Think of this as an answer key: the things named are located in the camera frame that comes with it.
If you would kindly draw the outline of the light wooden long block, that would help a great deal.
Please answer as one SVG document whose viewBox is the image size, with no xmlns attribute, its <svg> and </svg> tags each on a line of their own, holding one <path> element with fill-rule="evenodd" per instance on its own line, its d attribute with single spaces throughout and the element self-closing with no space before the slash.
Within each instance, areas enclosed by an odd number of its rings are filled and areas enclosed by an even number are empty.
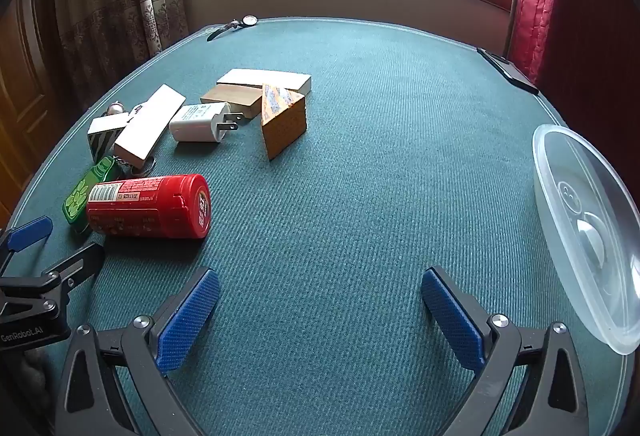
<svg viewBox="0 0 640 436">
<path fill-rule="evenodd" d="M 114 143 L 114 155 L 136 169 L 142 169 L 168 123 L 186 97 L 163 84 L 142 105 Z"/>
</svg>

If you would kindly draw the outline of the red cylindrical can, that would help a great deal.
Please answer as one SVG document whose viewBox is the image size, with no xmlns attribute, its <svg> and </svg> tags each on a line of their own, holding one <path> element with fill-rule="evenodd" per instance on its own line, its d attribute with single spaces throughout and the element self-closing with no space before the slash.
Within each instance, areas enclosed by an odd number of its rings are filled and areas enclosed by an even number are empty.
<svg viewBox="0 0 640 436">
<path fill-rule="evenodd" d="M 101 183 L 86 205 L 89 226 L 105 236 L 203 239 L 212 206 L 201 174 Z"/>
</svg>

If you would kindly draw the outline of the orange triangular wedge block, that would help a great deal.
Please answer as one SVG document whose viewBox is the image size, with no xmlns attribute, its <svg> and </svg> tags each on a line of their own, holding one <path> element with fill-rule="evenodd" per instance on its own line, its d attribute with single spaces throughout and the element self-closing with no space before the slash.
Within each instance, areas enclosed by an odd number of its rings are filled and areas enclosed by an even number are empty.
<svg viewBox="0 0 640 436">
<path fill-rule="evenodd" d="M 305 96 L 265 84 L 262 87 L 260 125 L 268 159 L 273 160 L 306 132 Z"/>
</svg>

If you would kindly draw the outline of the black smartphone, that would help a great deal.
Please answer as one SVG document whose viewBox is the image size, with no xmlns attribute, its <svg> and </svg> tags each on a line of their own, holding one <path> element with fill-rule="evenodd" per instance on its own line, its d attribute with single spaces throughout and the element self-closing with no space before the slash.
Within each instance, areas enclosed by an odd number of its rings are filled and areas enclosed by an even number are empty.
<svg viewBox="0 0 640 436">
<path fill-rule="evenodd" d="M 523 74 L 514 63 L 511 63 L 509 59 L 491 53 L 485 50 L 485 48 L 477 48 L 476 52 L 480 54 L 490 66 L 493 66 L 511 85 L 533 95 L 539 93 L 536 86 L 533 85 L 526 75 Z"/>
</svg>

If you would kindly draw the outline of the white usb wall charger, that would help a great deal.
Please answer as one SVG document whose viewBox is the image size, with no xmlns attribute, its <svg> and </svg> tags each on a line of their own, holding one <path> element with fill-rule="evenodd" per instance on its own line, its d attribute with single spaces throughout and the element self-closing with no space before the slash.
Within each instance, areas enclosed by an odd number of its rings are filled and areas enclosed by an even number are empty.
<svg viewBox="0 0 640 436">
<path fill-rule="evenodd" d="M 242 112 L 233 112 L 228 103 L 183 106 L 170 120 L 169 132 L 178 143 L 219 144 L 243 119 Z"/>
</svg>

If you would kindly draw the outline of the white painted wooden block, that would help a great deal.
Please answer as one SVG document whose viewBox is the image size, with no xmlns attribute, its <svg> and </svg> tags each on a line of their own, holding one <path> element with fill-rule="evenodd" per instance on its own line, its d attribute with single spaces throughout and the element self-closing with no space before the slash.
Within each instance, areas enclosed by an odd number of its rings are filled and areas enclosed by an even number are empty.
<svg viewBox="0 0 640 436">
<path fill-rule="evenodd" d="M 217 83 L 253 86 L 253 88 L 272 85 L 303 95 L 307 95 L 311 91 L 310 74 L 277 70 L 234 68 L 220 77 Z"/>
</svg>

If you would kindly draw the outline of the zebra striped triangular block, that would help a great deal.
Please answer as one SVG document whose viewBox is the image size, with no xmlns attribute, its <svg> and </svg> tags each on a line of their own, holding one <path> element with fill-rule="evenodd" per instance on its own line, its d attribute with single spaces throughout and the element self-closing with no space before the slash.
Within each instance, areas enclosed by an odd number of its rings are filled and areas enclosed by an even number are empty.
<svg viewBox="0 0 640 436">
<path fill-rule="evenodd" d="M 88 144 L 94 163 L 108 155 L 119 134 L 130 120 L 129 113 L 116 113 L 94 118 L 87 132 Z"/>
</svg>

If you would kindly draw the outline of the green tin keychain box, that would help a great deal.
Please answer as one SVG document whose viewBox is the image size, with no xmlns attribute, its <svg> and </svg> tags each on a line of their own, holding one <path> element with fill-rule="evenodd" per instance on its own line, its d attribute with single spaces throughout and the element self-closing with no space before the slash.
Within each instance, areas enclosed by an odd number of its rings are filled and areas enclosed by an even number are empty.
<svg viewBox="0 0 640 436">
<path fill-rule="evenodd" d="M 86 205 L 96 184 L 122 178 L 122 168 L 113 155 L 103 157 L 84 174 L 62 203 L 62 212 L 74 233 L 80 235 L 89 228 Z"/>
</svg>

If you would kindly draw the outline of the clear plastic bowl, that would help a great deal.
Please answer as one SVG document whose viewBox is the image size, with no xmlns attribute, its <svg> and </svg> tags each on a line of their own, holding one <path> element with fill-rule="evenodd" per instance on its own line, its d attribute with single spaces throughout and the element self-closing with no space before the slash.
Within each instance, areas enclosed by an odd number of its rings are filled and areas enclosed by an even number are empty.
<svg viewBox="0 0 640 436">
<path fill-rule="evenodd" d="M 568 127 L 533 135 L 535 198 L 570 305 L 618 355 L 639 348 L 639 210 L 602 153 Z"/>
</svg>

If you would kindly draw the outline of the brown wooden block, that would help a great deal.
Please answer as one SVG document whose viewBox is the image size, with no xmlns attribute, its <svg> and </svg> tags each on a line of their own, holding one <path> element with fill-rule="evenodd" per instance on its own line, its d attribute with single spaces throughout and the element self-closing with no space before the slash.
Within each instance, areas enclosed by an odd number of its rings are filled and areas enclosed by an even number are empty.
<svg viewBox="0 0 640 436">
<path fill-rule="evenodd" d="M 253 119 L 262 111 L 262 90 L 254 86 L 216 84 L 201 98 L 202 104 L 227 103 L 233 112 L 242 112 L 245 118 Z"/>
</svg>

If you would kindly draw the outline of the red curtain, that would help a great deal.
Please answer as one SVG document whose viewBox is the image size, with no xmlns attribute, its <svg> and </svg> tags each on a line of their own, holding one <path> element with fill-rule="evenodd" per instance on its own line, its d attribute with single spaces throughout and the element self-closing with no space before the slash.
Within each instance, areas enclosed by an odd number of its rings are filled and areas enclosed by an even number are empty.
<svg viewBox="0 0 640 436">
<path fill-rule="evenodd" d="M 509 57 L 639 192 L 639 0 L 516 0 Z"/>
</svg>

